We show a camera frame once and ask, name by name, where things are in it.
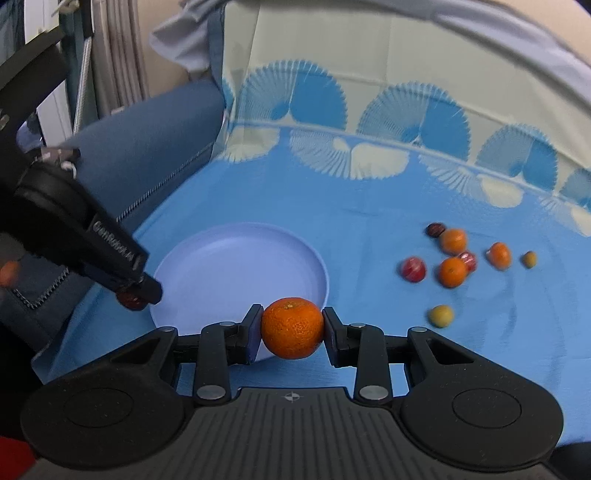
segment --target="yellow-green fruit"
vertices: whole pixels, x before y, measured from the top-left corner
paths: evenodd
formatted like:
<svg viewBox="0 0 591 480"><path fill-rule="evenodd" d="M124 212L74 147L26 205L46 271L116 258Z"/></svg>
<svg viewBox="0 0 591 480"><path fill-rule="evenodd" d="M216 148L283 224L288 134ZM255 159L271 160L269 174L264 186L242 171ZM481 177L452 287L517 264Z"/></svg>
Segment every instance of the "yellow-green fruit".
<svg viewBox="0 0 591 480"><path fill-rule="evenodd" d="M438 305L429 312L429 321L438 328L448 327L453 321L453 310L448 305Z"/></svg>
<svg viewBox="0 0 591 480"><path fill-rule="evenodd" d="M535 252L527 252L521 257L521 261L527 268L534 268L538 262L538 255L536 255Z"/></svg>

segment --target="mandarin orange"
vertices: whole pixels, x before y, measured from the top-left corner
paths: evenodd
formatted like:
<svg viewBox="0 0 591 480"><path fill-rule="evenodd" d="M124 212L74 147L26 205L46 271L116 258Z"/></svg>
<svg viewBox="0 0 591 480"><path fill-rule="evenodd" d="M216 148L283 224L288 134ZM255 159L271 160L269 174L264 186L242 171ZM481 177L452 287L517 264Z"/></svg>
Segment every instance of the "mandarin orange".
<svg viewBox="0 0 591 480"><path fill-rule="evenodd" d="M498 270L507 270L511 266L511 250L503 242L492 244L486 252L488 261Z"/></svg>
<svg viewBox="0 0 591 480"><path fill-rule="evenodd" d="M450 228L439 236L441 250L448 255L461 254L468 245L466 232L460 228Z"/></svg>
<svg viewBox="0 0 591 480"><path fill-rule="evenodd" d="M439 266L439 282L444 287L456 288L464 283L468 275L468 267L458 257L446 258Z"/></svg>
<svg viewBox="0 0 591 480"><path fill-rule="evenodd" d="M306 358L322 343L322 312L305 299L277 300L262 314L261 337L269 351L280 358Z"/></svg>

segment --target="light purple plate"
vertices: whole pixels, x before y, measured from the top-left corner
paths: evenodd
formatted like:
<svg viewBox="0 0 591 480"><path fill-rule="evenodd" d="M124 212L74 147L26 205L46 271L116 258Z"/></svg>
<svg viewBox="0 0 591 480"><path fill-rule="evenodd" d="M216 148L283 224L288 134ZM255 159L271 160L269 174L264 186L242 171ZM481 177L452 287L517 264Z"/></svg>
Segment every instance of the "light purple plate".
<svg viewBox="0 0 591 480"><path fill-rule="evenodd" d="M241 322L253 303L267 307L285 297L326 306L329 276L320 255L302 239L273 225L232 223L197 233L156 269L163 297L150 305L156 327L179 335L217 322ZM261 343L257 360L272 354Z"/></svg>

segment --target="blue fabric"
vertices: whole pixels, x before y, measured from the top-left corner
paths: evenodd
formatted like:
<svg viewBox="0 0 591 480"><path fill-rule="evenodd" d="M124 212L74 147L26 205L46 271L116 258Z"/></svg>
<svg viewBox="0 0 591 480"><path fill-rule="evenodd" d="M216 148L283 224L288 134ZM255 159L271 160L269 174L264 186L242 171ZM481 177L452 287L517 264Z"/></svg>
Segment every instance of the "blue fabric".
<svg viewBox="0 0 591 480"><path fill-rule="evenodd" d="M188 236L211 226L237 221L272 223L287 228L315 247L330 275L329 305L345 323L365 322L390 335L428 326L426 312L449 304L456 312L442 331L499 364L545 386L565 416L561 442L591 440L591 309L588 294L589 240L556 222L540 202L539 191L525 189L514 208L498 208L450 188L434 176L420 150L389 148L406 155L401 174L352 180L310 168L294 153L293 138L305 128L279 127L277 144L250 161L212 161L178 188L136 231L151 253L153 273L164 256ZM343 133L340 144L359 140ZM431 161L451 162L430 157ZM468 172L476 167L462 167ZM465 228L478 270L459 288L447 290L435 279L445 258L424 234L430 222ZM506 272L492 268L484 252L506 242L515 262ZM526 270L520 254L534 250L538 265ZM427 278L404 281L397 265L410 255L422 257ZM43 378L75 369L153 328L149 310L130 312L114 295L94 287L76 309L64 339ZM320 348L301 361L277 358L251 367L232 367L232 387L353 386L352 368L333 369ZM404 376L392 366L396 394L407 391ZM190 388L190 367L183 388Z"/></svg>

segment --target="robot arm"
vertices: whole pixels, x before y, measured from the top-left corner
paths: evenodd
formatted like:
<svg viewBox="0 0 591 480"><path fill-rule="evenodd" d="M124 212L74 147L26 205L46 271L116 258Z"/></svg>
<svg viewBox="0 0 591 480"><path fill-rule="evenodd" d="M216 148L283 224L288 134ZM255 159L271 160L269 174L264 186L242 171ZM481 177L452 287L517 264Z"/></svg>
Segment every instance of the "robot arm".
<svg viewBox="0 0 591 480"><path fill-rule="evenodd" d="M0 231L109 290L158 303L147 252L76 181L80 152L17 146L18 128L66 78L56 45L63 36L59 27L42 33L0 66Z"/></svg>

